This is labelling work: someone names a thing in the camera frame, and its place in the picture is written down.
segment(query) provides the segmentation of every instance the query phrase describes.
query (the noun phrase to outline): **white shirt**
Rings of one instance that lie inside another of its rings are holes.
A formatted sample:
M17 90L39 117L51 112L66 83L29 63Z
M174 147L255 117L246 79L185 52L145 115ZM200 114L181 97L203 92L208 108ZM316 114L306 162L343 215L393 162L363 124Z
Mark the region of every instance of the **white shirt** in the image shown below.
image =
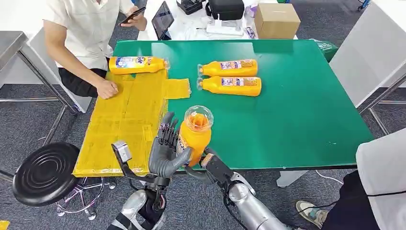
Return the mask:
M67 28L65 47L87 68L107 70L118 12L129 13L133 6L131 0L46 0L43 19Z
M366 194L406 190L406 128L358 147L357 167ZM406 194L369 197L381 230L406 229Z

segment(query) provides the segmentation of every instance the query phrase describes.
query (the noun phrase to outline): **tablet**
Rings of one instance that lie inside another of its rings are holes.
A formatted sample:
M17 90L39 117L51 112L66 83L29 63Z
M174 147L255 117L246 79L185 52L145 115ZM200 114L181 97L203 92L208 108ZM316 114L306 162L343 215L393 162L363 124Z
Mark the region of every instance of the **tablet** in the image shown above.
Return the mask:
M164 39L165 34L170 25L172 25L173 21L174 19L172 13L170 13L168 5L164 1L152 19L152 25L154 26L158 40Z

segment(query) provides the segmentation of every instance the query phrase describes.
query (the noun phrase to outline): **yellow tape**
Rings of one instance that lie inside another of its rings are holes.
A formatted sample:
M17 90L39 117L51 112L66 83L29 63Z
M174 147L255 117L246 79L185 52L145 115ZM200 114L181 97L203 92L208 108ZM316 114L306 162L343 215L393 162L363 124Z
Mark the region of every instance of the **yellow tape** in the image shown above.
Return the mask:
M0 220L0 230L7 230L10 222L6 220Z
M132 159L130 168L148 173L148 157L162 115L167 111L164 81L167 71L131 75L108 74L119 93L111 99L98 99L73 174L76 177L123 175L111 144L123 140Z
M189 98L191 94L189 79L166 79L165 99Z

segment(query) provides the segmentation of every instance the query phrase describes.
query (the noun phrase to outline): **small box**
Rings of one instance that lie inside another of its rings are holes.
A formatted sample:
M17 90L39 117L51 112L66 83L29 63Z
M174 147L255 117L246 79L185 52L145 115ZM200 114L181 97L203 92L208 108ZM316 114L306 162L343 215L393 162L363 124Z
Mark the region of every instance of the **small box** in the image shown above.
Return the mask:
M255 15L259 39L293 39L300 25L292 4L260 3Z

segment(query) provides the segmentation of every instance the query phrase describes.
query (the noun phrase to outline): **gray carpet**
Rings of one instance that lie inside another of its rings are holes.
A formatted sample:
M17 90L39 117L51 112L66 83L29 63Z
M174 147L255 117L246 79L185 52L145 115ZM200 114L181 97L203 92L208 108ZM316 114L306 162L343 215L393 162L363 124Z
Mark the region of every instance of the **gray carpet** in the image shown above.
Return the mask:
M354 0L293 0L293 4L302 20L299 38L330 40L338 45L360 15L356 12L358 3ZM135 39L136 36L137 31L134 29L116 28L111 45L114 47L117 40ZM40 95L50 94L41 85L6 85L0 90L1 98ZM391 98L406 100L406 90L395 91ZM65 114L53 141L64 140L80 147L93 106L94 101L86 114L77 117ZM46 136L60 107L60 103L0 103L0 169L15 171L31 151L42 145L43 140L38 139ZM376 110L389 131L406 127L406 107L380 105ZM363 118L375 137L383 135L370 114ZM348 172L351 170L321 171L324 175L338 179L342 179ZM243 173L243 176L256 189L257 198L278 218L309 230L317 228L296 214L295 200L305 199L322 205L338 199L340 185L319 177L314 171L306 173L287 188L276 186L278 172L249 171ZM55 206L24 206L14 199L11 183L0 181L0 219L11 221L10 230L106 229L132 193L127 180L118 178L117 181L118 186L114 190L103 191L96 206L98 216L94 221L87 220L83 213L58 217ZM186 175L175 175L169 188L168 202L165 230L242 229L223 207L219 189L214 185L202 185Z

